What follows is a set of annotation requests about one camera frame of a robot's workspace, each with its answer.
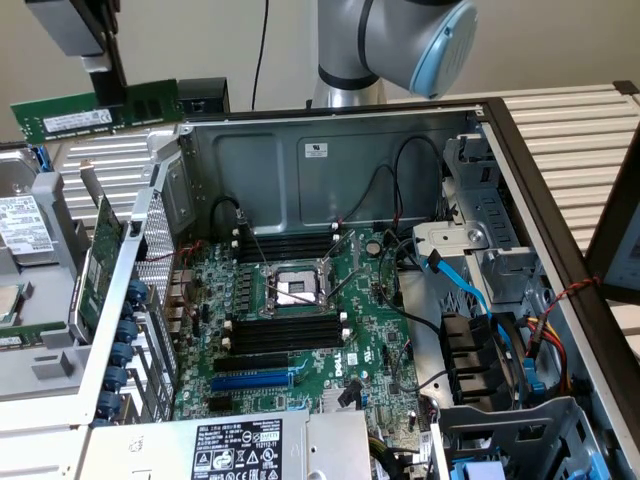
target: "label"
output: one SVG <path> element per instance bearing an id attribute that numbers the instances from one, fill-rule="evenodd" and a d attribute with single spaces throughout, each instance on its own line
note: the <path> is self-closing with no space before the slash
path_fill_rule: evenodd
<path id="1" fill-rule="evenodd" d="M 0 338 L 0 348 L 18 347 L 20 345 L 22 345 L 22 340 L 20 339 L 20 337 Z"/>
<path id="2" fill-rule="evenodd" d="M 105 125 L 113 123 L 111 112 L 106 108 L 93 110 L 91 112 L 72 113 L 60 117 L 43 118 L 44 127 L 49 133 L 61 132 L 63 130 L 74 130 L 76 128 L 92 127 L 94 125 Z"/>
<path id="3" fill-rule="evenodd" d="M 14 255 L 53 250 L 51 237 L 32 196 L 0 198 L 0 235 Z"/>
<path id="4" fill-rule="evenodd" d="M 192 480 L 282 478 L 282 420 L 200 425 Z"/>
<path id="5" fill-rule="evenodd" d="M 432 443 L 431 432 L 422 432 L 420 434 L 420 458 L 414 463 L 429 463 Z"/>
<path id="6" fill-rule="evenodd" d="M 305 143 L 304 145 L 304 156 L 307 158 L 324 158 L 328 155 L 328 143 Z"/>

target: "white wall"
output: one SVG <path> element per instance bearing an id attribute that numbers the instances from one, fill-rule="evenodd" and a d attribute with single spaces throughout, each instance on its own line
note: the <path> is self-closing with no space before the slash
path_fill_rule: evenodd
<path id="1" fill-rule="evenodd" d="M 477 41 L 452 93 L 640 84 L 638 0 L 476 3 Z M 118 38 L 129 83 L 226 75 L 232 108 L 249 108 L 263 1 L 122 0 L 122 8 Z M 23 0 L 2 0 L 0 43 L 0 140 L 20 135 L 10 103 L 91 89 L 80 61 L 64 57 Z M 271 0 L 257 108 L 303 106 L 316 59 L 315 0 Z M 387 93 L 407 95 L 394 86 Z"/>

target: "blue pcie slot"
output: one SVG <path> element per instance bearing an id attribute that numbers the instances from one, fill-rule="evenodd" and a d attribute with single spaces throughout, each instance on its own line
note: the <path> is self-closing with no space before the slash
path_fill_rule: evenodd
<path id="1" fill-rule="evenodd" d="M 240 390 L 246 388 L 290 387 L 293 375 L 288 370 L 259 372 L 228 377 L 215 377 L 211 380 L 212 392 Z"/>

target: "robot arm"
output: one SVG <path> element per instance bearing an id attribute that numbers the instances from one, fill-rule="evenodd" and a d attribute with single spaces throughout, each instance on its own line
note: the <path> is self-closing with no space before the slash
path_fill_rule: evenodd
<path id="1" fill-rule="evenodd" d="M 102 107 L 124 104 L 127 81 L 116 34 L 120 0 L 25 0 L 31 13 L 69 57 L 82 57 Z"/>
<path id="2" fill-rule="evenodd" d="M 126 101 L 116 34 L 119 0 L 25 0 L 58 46 L 82 57 L 100 106 Z M 319 0 L 314 107 L 384 103 L 380 78 L 437 98 L 466 60 L 470 0 Z"/>
<path id="3" fill-rule="evenodd" d="M 434 99 L 464 64 L 476 30 L 469 0 L 321 0 L 314 107 L 384 101 L 380 78 Z"/>

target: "cpu socket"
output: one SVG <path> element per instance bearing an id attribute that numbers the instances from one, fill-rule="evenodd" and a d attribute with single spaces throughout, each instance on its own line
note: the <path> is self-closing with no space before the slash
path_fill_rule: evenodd
<path id="1" fill-rule="evenodd" d="M 265 305 L 260 313 L 287 315 L 289 307 L 309 308 L 308 313 L 326 312 L 330 261 L 276 264 L 266 271 Z"/>

